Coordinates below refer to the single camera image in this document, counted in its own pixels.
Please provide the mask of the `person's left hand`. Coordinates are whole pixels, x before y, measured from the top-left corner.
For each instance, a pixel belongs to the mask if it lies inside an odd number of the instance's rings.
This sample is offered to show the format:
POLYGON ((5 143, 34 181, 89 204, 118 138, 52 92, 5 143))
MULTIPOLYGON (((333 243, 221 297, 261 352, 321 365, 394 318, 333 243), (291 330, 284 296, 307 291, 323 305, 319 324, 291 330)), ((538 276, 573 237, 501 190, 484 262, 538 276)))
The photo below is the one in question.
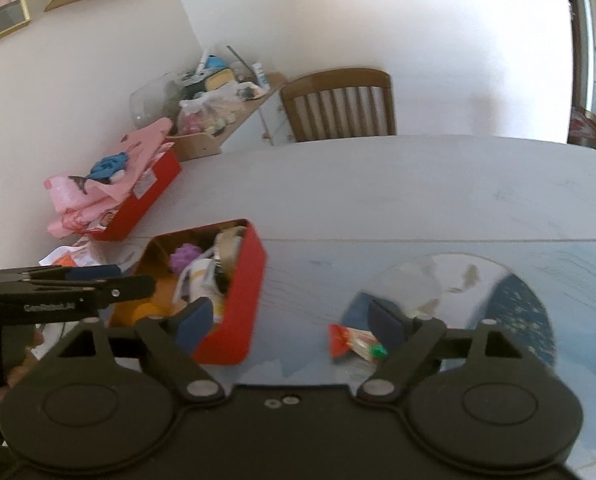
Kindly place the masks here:
POLYGON ((33 350, 44 344, 44 336, 40 330, 33 332, 33 337, 27 342, 25 348, 14 349, 13 352, 4 354, 4 370, 6 379, 0 386, 0 405, 7 393, 18 385, 39 363, 33 350))

